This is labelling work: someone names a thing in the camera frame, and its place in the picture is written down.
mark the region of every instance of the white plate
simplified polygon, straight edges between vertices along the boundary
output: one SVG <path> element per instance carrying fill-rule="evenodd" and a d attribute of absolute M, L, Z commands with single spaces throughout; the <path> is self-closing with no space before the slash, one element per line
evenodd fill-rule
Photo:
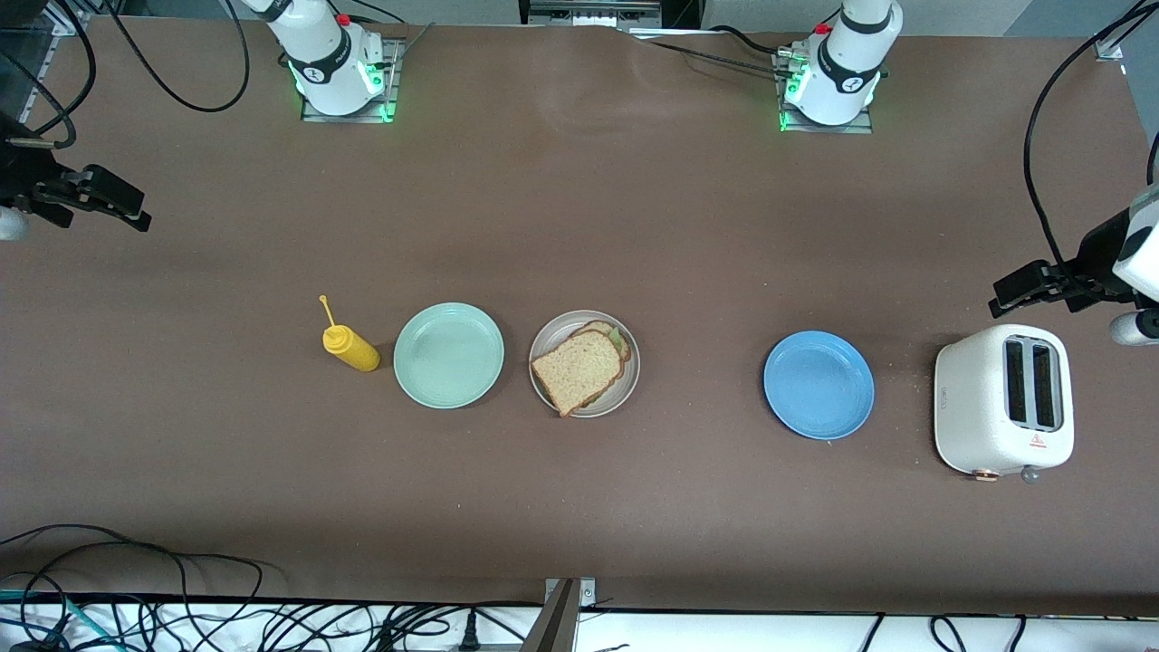
<path fill-rule="evenodd" d="M 535 394 L 539 395 L 539 398 L 544 400 L 544 403 L 554 409 L 555 406 L 547 398 L 547 393 L 540 387 L 539 379 L 535 379 L 535 373 L 531 369 L 531 361 L 555 350 L 555 347 L 563 344 L 563 340 L 571 337 L 571 334 L 578 331 L 590 321 L 607 321 L 612 325 L 615 325 L 624 336 L 625 342 L 628 343 L 632 358 L 624 364 L 624 375 L 620 376 L 620 380 L 612 383 L 612 387 L 596 400 L 596 403 L 586 408 L 578 408 L 571 413 L 573 417 L 580 419 L 590 419 L 607 415 L 624 405 L 624 402 L 628 401 L 628 397 L 632 395 L 632 390 L 636 389 L 636 381 L 640 380 L 640 349 L 636 346 L 636 340 L 632 337 L 632 332 L 628 331 L 627 325 L 611 314 L 595 309 L 566 312 L 544 325 L 544 329 L 535 336 L 535 342 L 531 344 L 531 357 L 527 359 L 527 374 L 531 375 L 531 387 L 535 388 Z"/>

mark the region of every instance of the white floor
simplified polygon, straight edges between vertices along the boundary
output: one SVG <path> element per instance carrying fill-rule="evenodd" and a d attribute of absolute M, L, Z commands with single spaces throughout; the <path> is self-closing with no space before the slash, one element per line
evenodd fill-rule
<path fill-rule="evenodd" d="M 278 609 L 283 613 L 293 606 L 262 605 L 249 607 L 238 620 L 224 627 L 212 637 L 212 640 L 224 652 L 256 652 L 260 650 L 263 627 L 269 625 L 275 635 L 287 631 L 278 642 L 278 650 L 294 647 L 309 632 L 296 629 L 282 620 L 275 628 L 278 616 L 258 613 L 258 609 Z M 168 605 L 165 607 L 165 618 L 178 618 L 185 615 L 184 606 Z M 309 618 L 319 627 L 345 608 L 335 606 Z M 196 614 L 211 616 L 229 616 L 236 611 L 235 606 L 195 605 Z M 108 632 L 117 632 L 108 605 L 88 606 L 83 609 L 97 627 Z M 359 610 L 347 618 L 334 623 L 327 633 L 355 632 L 371 624 L 381 622 L 388 607 L 372 607 L 374 622 L 367 614 Z M 489 615 L 520 632 L 526 632 L 538 614 L 535 608 L 486 608 Z M 119 614 L 126 631 L 137 624 L 137 607 L 123 605 Z M 36 605 L 28 610 L 29 623 L 51 628 L 60 615 L 59 605 Z M 19 607 L 12 603 L 0 605 L 0 618 L 19 621 Z M 407 650 L 454 650 L 462 639 L 466 613 L 447 617 L 450 630 L 440 636 L 410 637 Z M 1006 651 L 1018 622 L 1009 617 L 961 616 L 952 618 L 957 627 L 967 650 L 971 652 Z M 670 652 L 675 650 L 794 650 L 800 652 L 857 652 L 861 649 L 866 633 L 873 624 L 873 616 L 814 616 L 814 615 L 691 615 L 691 614 L 583 614 L 578 628 L 576 652 L 597 652 L 627 644 L 628 652 Z M 939 652 L 928 631 L 928 618 L 916 616 L 887 617 L 872 650 L 904 650 L 906 652 Z M 202 622 L 204 631 L 216 627 L 214 622 Z M 209 645 L 197 645 L 201 638 L 189 627 L 189 621 L 174 624 L 170 631 L 184 640 L 178 645 L 173 637 L 162 635 L 158 638 L 158 652 L 212 652 Z M 73 617 L 65 630 L 66 637 L 75 645 L 97 638 L 90 625 Z M 943 637 L 953 647 L 954 643 L 948 631 Z M 479 618 L 479 638 L 487 644 L 511 644 L 518 640 Z M 15 624 L 0 624 L 0 645 L 3 649 L 27 640 L 27 635 Z M 265 650 L 270 649 L 269 640 Z M 367 635 L 353 636 L 330 642 L 333 652 L 359 652 L 367 642 Z M 129 637 L 126 643 L 144 647 L 139 637 Z M 1033 618 L 1027 623 L 1026 633 L 1018 646 L 1018 652 L 1144 652 L 1149 647 L 1159 649 L 1159 623 L 1106 621 L 1101 618 Z M 112 652 L 125 652 L 117 646 L 99 647 Z M 327 645 L 315 640 L 306 645 L 301 652 L 329 652 Z"/>

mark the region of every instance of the brown table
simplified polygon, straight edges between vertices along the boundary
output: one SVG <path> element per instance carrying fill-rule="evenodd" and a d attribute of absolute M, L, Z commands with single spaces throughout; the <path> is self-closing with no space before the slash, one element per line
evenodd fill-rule
<path fill-rule="evenodd" d="M 187 96 L 235 87 L 228 23 L 131 28 Z M 436 27 L 394 124 L 302 124 L 272 35 L 246 31 L 249 91 L 201 115 L 93 24 L 100 79 L 60 159 L 122 174 L 155 219 L 36 221 L 3 247 L 6 533 L 86 521 L 256 557 L 283 596 L 533 600 L 584 574 L 613 606 L 1159 611 L 1159 352 L 1111 344 L 1117 308 L 1011 317 L 1071 356 L 1078 442 L 1041 485 L 969 482 L 932 446 L 935 352 L 1047 254 L 1021 137 L 1073 42 L 903 38 L 876 132 L 836 137 L 779 132 L 758 75 L 608 29 Z M 726 36 L 680 42 L 760 63 Z M 1091 59 L 1035 159 L 1069 250 L 1143 182 L 1125 79 Z M 65 44 L 51 85 L 82 75 Z M 322 292 L 387 354 L 418 309 L 475 303 L 503 375 L 469 409 L 423 409 L 388 366 L 322 351 Z M 642 378 L 614 415 L 561 420 L 526 352 L 582 307 L 628 323 Z M 796 437 L 765 404 L 766 354 L 804 329 L 874 371 L 847 440 Z M 139 556 L 78 564 L 73 587 L 176 589 Z M 210 576 L 195 589 L 248 580 Z"/>

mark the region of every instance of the white toaster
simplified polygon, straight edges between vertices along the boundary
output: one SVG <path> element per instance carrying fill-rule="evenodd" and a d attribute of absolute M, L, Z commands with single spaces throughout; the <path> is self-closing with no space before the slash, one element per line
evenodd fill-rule
<path fill-rule="evenodd" d="M 993 325 L 938 354 L 934 441 L 978 479 L 1058 467 L 1074 449 L 1071 371 L 1063 343 L 1033 325 Z"/>

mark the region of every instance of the mint green plate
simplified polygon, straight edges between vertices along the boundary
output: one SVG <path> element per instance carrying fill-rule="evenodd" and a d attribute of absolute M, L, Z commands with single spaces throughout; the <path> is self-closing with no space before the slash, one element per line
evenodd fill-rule
<path fill-rule="evenodd" d="M 479 401 L 503 369 L 503 336 L 486 312 L 465 302 L 432 305 L 410 317 L 394 344 L 394 378 L 427 408 Z"/>

